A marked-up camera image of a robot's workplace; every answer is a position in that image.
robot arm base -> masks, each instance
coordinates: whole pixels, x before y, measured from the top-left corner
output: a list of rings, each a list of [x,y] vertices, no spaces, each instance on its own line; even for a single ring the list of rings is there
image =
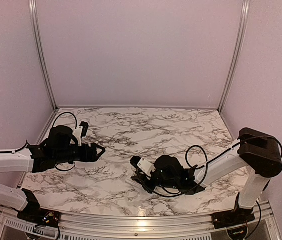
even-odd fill
[[[41,208],[32,191],[27,189],[22,189],[22,191],[26,195],[28,204],[23,211],[19,211],[17,218],[27,222],[35,223],[38,226],[42,225],[57,228],[61,213],[58,211]]]

metal base frame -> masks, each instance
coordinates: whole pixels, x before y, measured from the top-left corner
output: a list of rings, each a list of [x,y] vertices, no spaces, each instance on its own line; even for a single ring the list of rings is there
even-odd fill
[[[271,240],[281,240],[274,219],[273,211],[268,201],[262,202],[262,220],[266,221]],[[255,221],[259,221],[259,208],[254,208]],[[101,216],[62,212],[60,219],[61,240],[65,239],[95,239],[95,240],[127,240],[127,239],[171,239],[186,240],[206,237],[224,231],[214,228],[211,213],[201,213],[183,216],[137,217],[137,216]],[[26,232],[31,231],[34,224],[17,219],[17,212],[10,208],[0,208],[0,238],[4,227],[12,227]],[[46,238],[55,239],[56,228],[38,227],[38,231]]]

white arm segment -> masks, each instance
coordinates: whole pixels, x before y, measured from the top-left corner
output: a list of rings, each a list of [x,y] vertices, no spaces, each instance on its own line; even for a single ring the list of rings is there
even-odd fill
[[[239,141],[236,140],[233,142],[232,145],[238,143]],[[238,147],[232,148],[229,152],[224,154],[223,156],[219,157],[217,160],[213,161],[208,165],[207,175],[203,183],[201,183],[201,187],[206,188],[214,181],[224,177],[232,173],[233,171],[246,167],[248,164],[240,158],[238,154]],[[194,177],[195,182],[199,184],[204,175],[206,173],[206,168],[203,167],[198,171],[195,171]]]
[[[244,189],[240,192],[239,206],[242,209],[251,209],[256,204],[256,200],[262,194],[271,178],[265,178],[252,169],[246,181]]]
[[[27,204],[27,196],[21,189],[0,184],[0,205],[22,211]]]
[[[32,172],[34,160],[31,152],[25,148],[16,153],[0,153],[0,173]]]
[[[0,173],[32,172],[34,160],[31,159],[29,149],[15,153],[0,153]],[[22,211],[26,205],[27,197],[21,189],[15,189],[0,184],[0,204]]]

black plastic part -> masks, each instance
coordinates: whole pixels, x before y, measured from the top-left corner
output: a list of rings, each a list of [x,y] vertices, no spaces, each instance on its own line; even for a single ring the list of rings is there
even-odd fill
[[[238,153],[240,158],[255,170],[256,174],[264,178],[273,178],[282,172],[278,143],[274,139],[265,137],[244,142],[250,138],[262,136],[272,137],[251,128],[243,128],[239,132],[241,146]]]
[[[89,123],[87,123],[87,122],[85,122],[85,121],[82,121],[82,122],[80,123],[80,126],[83,127],[82,133],[81,133],[81,138],[84,138],[84,137],[87,135],[87,133],[88,133]]]
[[[141,157],[139,156],[133,156],[130,160],[131,165],[135,168],[135,169],[139,169],[138,167],[138,163],[140,162]]]
[[[136,170],[139,170],[138,163],[141,157],[134,156],[130,163]],[[156,187],[176,189],[181,193],[185,193],[195,187],[192,191],[185,193],[186,195],[194,195],[205,190],[204,187],[198,186],[195,182],[195,168],[184,169],[179,160],[169,155],[159,157],[154,163],[155,171],[151,173],[148,179],[143,172],[139,172],[139,176],[143,184],[146,186],[144,190],[152,194]],[[137,175],[131,178],[136,183],[142,185]]]
[[[86,134],[89,125],[82,122]],[[83,143],[78,146],[78,140],[73,135],[71,128],[63,125],[53,127],[50,130],[49,137],[40,145],[29,145],[27,147],[34,160],[32,173],[42,173],[49,169],[54,169],[58,164],[74,164],[75,161],[89,163],[96,162],[106,149],[96,143]]]
[[[253,214],[253,208],[240,208],[239,197],[240,193],[236,196],[235,206],[233,210],[220,211],[212,214],[212,220],[215,229],[222,229],[246,224],[256,219],[255,215]]]
[[[23,211],[20,211],[17,214],[17,218],[37,225],[57,228],[60,221],[60,212],[41,208],[36,196],[32,193],[32,191],[27,189],[22,189],[22,191],[26,195],[28,204]],[[50,219],[49,222],[43,222],[44,217],[49,213],[53,213],[53,219]]]
[[[229,229],[227,230],[227,235],[232,240],[243,240],[248,235],[248,227],[241,226],[241,227]]]

black mounting bracket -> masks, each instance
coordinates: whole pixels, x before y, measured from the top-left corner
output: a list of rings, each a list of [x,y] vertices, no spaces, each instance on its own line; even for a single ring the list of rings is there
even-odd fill
[[[239,196],[236,196],[233,210],[220,211],[212,214],[213,225],[215,229],[233,227],[241,224],[247,224],[256,219],[253,208],[243,209],[239,206]]]
[[[36,196],[32,191],[27,189],[22,189],[22,191],[26,195],[28,204],[23,211],[20,211],[17,214],[17,218],[37,224],[39,226],[57,228],[59,225],[61,213],[58,211],[41,208]],[[48,222],[44,222],[44,218],[49,213],[53,214],[53,218],[50,218]]]

